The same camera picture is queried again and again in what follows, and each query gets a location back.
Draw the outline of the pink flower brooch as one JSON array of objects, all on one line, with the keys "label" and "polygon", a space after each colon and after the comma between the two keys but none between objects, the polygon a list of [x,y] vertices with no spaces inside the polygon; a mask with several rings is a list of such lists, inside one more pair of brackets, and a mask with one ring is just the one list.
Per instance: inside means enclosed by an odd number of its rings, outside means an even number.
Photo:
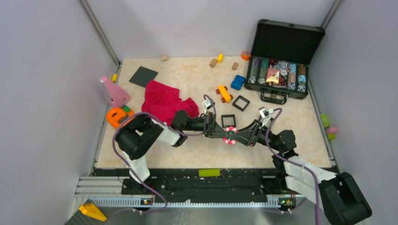
[{"label": "pink flower brooch", "polygon": [[237,141],[233,138],[233,136],[234,136],[234,134],[237,133],[237,128],[233,127],[233,126],[229,126],[229,127],[225,126],[223,129],[227,134],[227,136],[222,139],[223,142],[225,142],[228,145],[235,144]]}]

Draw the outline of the magenta garment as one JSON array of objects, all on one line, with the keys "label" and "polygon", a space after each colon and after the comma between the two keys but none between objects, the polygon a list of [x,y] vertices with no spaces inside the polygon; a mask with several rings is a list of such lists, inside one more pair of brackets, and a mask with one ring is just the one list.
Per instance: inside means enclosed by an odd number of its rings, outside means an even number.
[{"label": "magenta garment", "polygon": [[141,111],[148,112],[169,126],[175,113],[184,110],[189,117],[199,116],[199,108],[192,98],[182,100],[180,90],[151,80],[145,88],[145,100]]}]

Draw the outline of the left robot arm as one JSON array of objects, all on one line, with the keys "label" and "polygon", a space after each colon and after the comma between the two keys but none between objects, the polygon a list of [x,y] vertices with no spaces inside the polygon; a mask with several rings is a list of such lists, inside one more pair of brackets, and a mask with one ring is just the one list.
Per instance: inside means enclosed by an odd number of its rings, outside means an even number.
[{"label": "left robot arm", "polygon": [[158,141],[172,147],[181,146],[189,136],[227,138],[227,132],[215,121],[215,114],[191,118],[184,110],[177,111],[171,126],[157,121],[153,115],[140,112],[116,133],[114,143],[124,154],[124,161],[134,179],[132,186],[140,194],[149,191],[151,182],[145,155]]}]

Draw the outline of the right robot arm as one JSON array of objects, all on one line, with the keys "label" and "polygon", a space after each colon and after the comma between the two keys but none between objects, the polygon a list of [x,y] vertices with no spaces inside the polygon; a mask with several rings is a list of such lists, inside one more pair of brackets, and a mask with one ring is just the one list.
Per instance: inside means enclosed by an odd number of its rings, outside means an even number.
[{"label": "right robot arm", "polygon": [[372,216],[372,209],[353,176],[327,171],[305,161],[294,151],[297,145],[293,131],[283,130],[275,135],[268,127],[253,122],[241,130],[230,127],[227,133],[235,142],[267,146],[279,172],[276,189],[305,196],[324,212],[330,224],[355,225]]}]

